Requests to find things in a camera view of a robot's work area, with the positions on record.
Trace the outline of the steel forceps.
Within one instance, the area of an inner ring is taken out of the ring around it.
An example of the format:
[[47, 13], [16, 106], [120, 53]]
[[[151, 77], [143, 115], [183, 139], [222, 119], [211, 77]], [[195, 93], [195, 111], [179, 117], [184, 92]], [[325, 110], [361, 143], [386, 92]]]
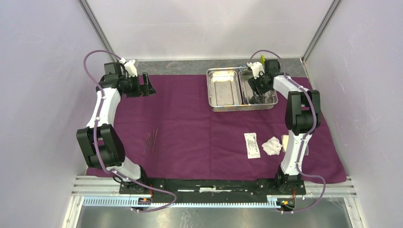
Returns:
[[157, 133], [158, 133], [158, 128], [156, 127], [156, 128], [153, 129], [152, 153], [154, 153], [154, 150], [155, 150], [155, 143], [156, 143]]
[[145, 141], [144, 153], [146, 153], [146, 151], [147, 151], [148, 144], [149, 144], [149, 141], [150, 141], [150, 137], [151, 137], [151, 134], [150, 134], [150, 133], [148, 133], [148, 134], [147, 134], [146, 141]]

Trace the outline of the steel two-compartment tray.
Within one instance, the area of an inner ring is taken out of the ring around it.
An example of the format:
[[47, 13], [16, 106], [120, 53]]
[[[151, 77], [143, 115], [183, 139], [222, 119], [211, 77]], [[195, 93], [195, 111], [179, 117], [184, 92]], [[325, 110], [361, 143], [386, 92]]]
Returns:
[[256, 95], [248, 84], [252, 72], [238, 67], [211, 68], [207, 70], [208, 100], [212, 111], [255, 111], [268, 110], [278, 103], [275, 91], [263, 95], [273, 98], [271, 104], [253, 104], [251, 98]]

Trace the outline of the white gauze packet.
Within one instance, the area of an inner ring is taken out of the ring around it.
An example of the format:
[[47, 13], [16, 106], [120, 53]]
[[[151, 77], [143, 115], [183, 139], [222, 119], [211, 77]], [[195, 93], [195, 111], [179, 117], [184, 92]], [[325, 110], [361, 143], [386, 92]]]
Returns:
[[282, 150], [282, 144], [278, 138], [272, 137], [262, 144], [262, 149], [268, 156], [279, 155]]

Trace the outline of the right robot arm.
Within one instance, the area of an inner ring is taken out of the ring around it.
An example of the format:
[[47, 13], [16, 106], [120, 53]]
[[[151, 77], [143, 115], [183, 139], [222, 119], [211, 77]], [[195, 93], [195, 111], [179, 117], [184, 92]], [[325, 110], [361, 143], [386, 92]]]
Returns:
[[248, 62], [252, 72], [248, 80], [253, 92], [262, 95], [275, 90], [287, 99], [285, 124], [288, 144], [285, 156], [277, 171], [274, 186], [277, 192], [286, 194], [294, 186], [302, 184], [302, 161], [312, 133], [320, 125], [320, 93], [308, 90], [286, 73], [279, 71], [279, 61]]

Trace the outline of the maroon cloth wrap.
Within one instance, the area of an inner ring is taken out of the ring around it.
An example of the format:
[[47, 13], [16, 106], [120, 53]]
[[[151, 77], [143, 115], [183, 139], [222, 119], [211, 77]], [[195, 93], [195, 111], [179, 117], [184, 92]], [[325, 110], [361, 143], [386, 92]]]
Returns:
[[280, 95], [269, 110], [214, 112], [205, 75], [151, 75], [150, 82], [156, 93], [122, 98], [114, 120], [126, 156], [148, 177], [243, 181], [275, 177], [283, 154], [268, 156], [261, 151], [260, 158], [248, 159], [244, 133], [256, 133], [259, 145], [286, 135], [285, 97]]

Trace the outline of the white gauze pad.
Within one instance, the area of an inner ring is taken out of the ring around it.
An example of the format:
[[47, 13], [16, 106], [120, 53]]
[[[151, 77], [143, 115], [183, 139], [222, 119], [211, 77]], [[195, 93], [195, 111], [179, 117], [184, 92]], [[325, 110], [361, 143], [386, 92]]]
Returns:
[[282, 144], [282, 151], [283, 152], [286, 152], [286, 150], [287, 150], [288, 139], [289, 139], [288, 135], [282, 135], [281, 136], [281, 144]]

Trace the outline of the green suture packet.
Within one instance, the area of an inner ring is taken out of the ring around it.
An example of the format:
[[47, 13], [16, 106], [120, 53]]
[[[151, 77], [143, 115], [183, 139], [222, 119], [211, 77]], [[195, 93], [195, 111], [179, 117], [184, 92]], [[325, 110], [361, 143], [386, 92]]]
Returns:
[[257, 143], [256, 133], [244, 133], [244, 138], [246, 141], [248, 159], [260, 158], [260, 150]]

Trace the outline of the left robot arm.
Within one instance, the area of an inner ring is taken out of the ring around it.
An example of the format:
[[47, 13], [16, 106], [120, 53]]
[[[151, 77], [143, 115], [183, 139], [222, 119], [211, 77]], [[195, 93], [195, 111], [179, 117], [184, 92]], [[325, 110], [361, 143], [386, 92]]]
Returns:
[[96, 105], [85, 128], [77, 130], [76, 138], [86, 164], [90, 168], [113, 174], [131, 182], [137, 193], [149, 189], [149, 180], [139, 164], [127, 158], [125, 147], [114, 129], [117, 107], [122, 96], [127, 98], [150, 96], [156, 93], [146, 72], [130, 76], [128, 64], [111, 62], [104, 65], [105, 74], [96, 80]]

